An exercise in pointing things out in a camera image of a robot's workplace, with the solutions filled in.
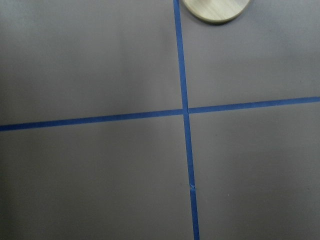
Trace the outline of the wooden mug tree stand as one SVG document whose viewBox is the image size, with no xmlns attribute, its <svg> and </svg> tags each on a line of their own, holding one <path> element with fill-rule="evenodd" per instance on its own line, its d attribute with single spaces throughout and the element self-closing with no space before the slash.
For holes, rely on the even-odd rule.
<svg viewBox="0 0 320 240">
<path fill-rule="evenodd" d="M 224 24 L 241 15 L 250 0 L 183 0 L 185 7 L 198 19 L 211 24 Z"/>
</svg>

